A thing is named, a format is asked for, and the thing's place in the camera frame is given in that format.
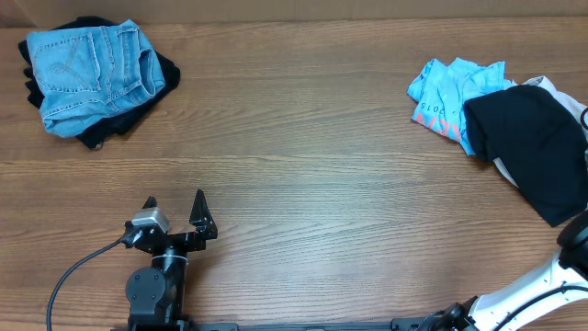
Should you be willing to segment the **beige khaki shorts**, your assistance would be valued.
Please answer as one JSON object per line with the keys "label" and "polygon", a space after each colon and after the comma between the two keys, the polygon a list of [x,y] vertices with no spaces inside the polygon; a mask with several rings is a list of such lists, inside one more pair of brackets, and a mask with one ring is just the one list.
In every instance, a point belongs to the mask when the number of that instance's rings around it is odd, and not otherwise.
{"label": "beige khaki shorts", "polygon": [[[583,119],[583,112],[587,109],[587,106],[578,102],[568,94],[559,91],[552,82],[544,75],[533,77],[525,81],[526,86],[537,86],[547,90],[570,114],[578,121],[581,122]],[[518,187],[515,180],[512,178],[505,165],[500,158],[493,160],[494,165],[502,176],[508,180],[512,185]]]}

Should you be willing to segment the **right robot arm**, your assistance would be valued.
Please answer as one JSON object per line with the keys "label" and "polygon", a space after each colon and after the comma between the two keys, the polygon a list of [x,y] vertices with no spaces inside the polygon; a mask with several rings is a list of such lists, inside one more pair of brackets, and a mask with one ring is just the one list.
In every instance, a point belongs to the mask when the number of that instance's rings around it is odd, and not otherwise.
{"label": "right robot arm", "polygon": [[429,330],[517,330],[587,298],[587,212],[560,232],[560,250],[508,286],[434,314]]}

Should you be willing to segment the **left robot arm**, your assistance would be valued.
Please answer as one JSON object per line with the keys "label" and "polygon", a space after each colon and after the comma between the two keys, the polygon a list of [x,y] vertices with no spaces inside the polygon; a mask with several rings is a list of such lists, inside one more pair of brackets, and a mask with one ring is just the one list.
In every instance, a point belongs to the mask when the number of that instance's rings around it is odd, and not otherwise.
{"label": "left robot arm", "polygon": [[218,237],[218,228],[209,212],[204,192],[198,190],[189,224],[191,232],[171,234],[170,222],[147,199],[133,219],[125,223],[121,243],[151,256],[151,265],[134,271],[127,280],[125,294],[130,302],[128,329],[195,330],[192,318],[183,312],[187,255],[206,249],[208,240]]}

